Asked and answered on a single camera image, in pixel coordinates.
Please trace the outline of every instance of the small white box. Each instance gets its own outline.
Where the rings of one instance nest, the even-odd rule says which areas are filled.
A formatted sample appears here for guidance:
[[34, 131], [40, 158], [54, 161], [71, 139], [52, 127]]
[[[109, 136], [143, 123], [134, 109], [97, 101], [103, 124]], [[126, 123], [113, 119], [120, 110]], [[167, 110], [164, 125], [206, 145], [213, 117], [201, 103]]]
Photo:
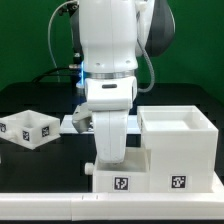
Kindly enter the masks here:
[[217, 128], [195, 106], [140, 106], [150, 192], [212, 191]]
[[59, 138], [60, 120], [27, 110], [0, 118], [0, 137], [29, 149]]

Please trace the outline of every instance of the black table surface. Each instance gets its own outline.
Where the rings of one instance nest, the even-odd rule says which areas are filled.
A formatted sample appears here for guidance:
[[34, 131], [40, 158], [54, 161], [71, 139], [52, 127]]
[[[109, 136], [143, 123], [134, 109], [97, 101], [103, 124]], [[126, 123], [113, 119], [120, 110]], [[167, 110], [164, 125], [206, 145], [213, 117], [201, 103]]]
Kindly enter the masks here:
[[[69, 83], [15, 83], [0, 91], [0, 117], [34, 110], [58, 117], [62, 121], [64, 115], [72, 114], [82, 102], [85, 102], [85, 97], [77, 94]], [[139, 105], [196, 105], [219, 129], [215, 171], [224, 181], [224, 106], [220, 102], [197, 85], [157, 84], [150, 93], [138, 94], [130, 113], [136, 114]], [[139, 136], [128, 136], [127, 145], [138, 146]], [[91, 192], [91, 177], [84, 174], [84, 165], [95, 160], [96, 148], [92, 134], [63, 134], [61, 138], [35, 150], [0, 139], [0, 156], [0, 193]]]

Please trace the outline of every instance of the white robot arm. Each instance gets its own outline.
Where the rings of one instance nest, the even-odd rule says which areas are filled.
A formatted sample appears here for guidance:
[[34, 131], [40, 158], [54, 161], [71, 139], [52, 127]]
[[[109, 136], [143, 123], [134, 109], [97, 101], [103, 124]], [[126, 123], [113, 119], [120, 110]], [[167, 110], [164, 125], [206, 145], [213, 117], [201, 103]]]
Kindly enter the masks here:
[[155, 0], [81, 0], [80, 42], [98, 159], [124, 160], [129, 110], [137, 95], [137, 38], [146, 45]]

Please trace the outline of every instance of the green wall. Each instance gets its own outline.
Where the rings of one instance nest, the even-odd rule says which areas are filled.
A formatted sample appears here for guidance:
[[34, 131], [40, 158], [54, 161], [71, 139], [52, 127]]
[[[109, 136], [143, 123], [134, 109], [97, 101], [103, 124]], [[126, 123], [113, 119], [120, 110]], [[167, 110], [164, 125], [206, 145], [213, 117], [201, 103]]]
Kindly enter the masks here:
[[[48, 21], [65, 0], [0, 1], [0, 89], [30, 81], [52, 68], [47, 47]], [[194, 83], [224, 103], [224, 1], [168, 0], [176, 21], [172, 46], [153, 58], [156, 81]], [[59, 66], [72, 62], [68, 16], [57, 17], [52, 45]], [[147, 67], [139, 60], [140, 82]]]

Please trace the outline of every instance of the white platform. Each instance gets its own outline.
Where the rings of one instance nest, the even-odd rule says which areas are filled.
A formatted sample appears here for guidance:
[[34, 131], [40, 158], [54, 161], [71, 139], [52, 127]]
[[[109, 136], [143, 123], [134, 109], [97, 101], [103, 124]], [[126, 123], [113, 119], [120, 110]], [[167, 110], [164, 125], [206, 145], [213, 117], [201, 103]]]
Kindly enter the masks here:
[[[93, 130], [83, 132], [82, 134], [93, 134]], [[65, 115], [61, 123], [60, 134], [78, 134], [74, 126], [72, 125], [72, 115]], [[128, 130], [127, 134], [141, 134], [137, 123], [136, 115], [128, 116]]]
[[212, 193], [0, 194], [0, 220], [224, 220], [224, 187]]

